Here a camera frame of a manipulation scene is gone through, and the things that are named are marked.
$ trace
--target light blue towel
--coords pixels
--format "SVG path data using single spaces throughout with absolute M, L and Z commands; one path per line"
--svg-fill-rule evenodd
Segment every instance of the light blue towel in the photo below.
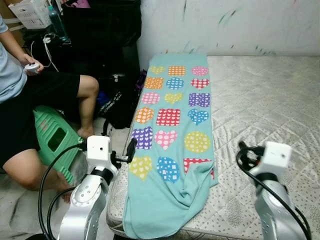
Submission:
M 160 54 L 150 61 L 132 137 L 123 228 L 128 237 L 176 233 L 218 183 L 205 54 Z

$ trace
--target person's hand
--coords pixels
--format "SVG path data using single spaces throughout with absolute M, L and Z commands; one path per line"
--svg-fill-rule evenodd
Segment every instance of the person's hand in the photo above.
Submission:
M 27 64 L 34 64 L 34 63 L 39 64 L 40 67 L 36 70 L 38 74 L 44 70 L 44 66 L 39 61 L 35 60 L 33 57 L 29 56 L 28 54 L 23 54 L 21 57 L 19 57 L 18 60 L 23 67 Z M 26 71 L 26 74 L 28 76 L 37 75 L 36 73 L 31 71 Z

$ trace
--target white wall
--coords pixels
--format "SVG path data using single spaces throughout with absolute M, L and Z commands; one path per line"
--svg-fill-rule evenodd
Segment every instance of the white wall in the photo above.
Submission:
M 320 54 L 320 0 L 142 0 L 141 12 L 141 68 L 167 51 Z

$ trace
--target white basket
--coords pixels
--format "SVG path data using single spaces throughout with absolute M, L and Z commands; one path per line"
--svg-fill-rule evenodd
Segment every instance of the white basket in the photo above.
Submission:
M 47 0 L 23 0 L 8 7 L 27 29 L 45 29 L 51 24 Z

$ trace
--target person's arm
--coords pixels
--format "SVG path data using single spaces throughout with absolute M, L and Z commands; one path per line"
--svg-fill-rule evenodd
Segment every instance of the person's arm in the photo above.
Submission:
M 35 60 L 33 57 L 24 52 L 10 30 L 0 33 L 0 42 L 9 53 L 11 53 L 16 59 L 19 60 L 22 66 L 37 63 L 40 65 L 40 67 L 37 69 L 38 73 L 41 73 L 41 71 L 44 69 L 44 66 L 39 61 Z M 28 72 L 28 75 L 31 76 L 34 74 L 32 72 Z

